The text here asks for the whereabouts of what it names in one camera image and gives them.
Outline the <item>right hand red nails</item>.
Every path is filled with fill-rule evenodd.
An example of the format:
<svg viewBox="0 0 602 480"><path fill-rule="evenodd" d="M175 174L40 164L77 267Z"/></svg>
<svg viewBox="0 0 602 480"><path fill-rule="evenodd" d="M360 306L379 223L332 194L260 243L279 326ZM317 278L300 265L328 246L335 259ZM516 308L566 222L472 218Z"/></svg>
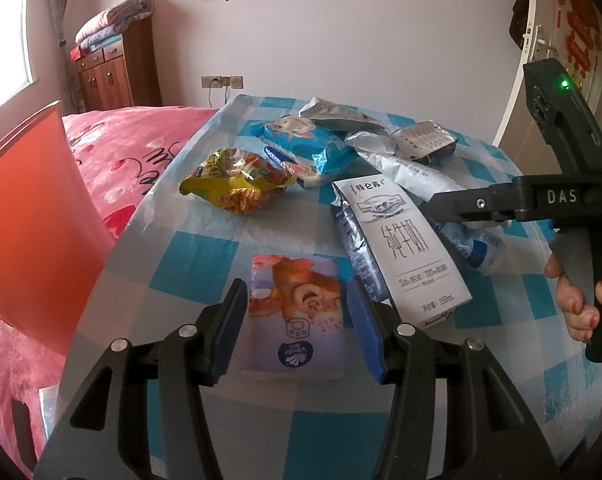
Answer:
<svg viewBox="0 0 602 480"><path fill-rule="evenodd" d="M549 257L544 273L548 278L558 280L556 303L562 311L570 337L576 341L589 341L600 322L599 310L592 304L586 304L583 293L571 284L554 255ZM597 300L602 305L602 280L596 285L595 292Z"/></svg>

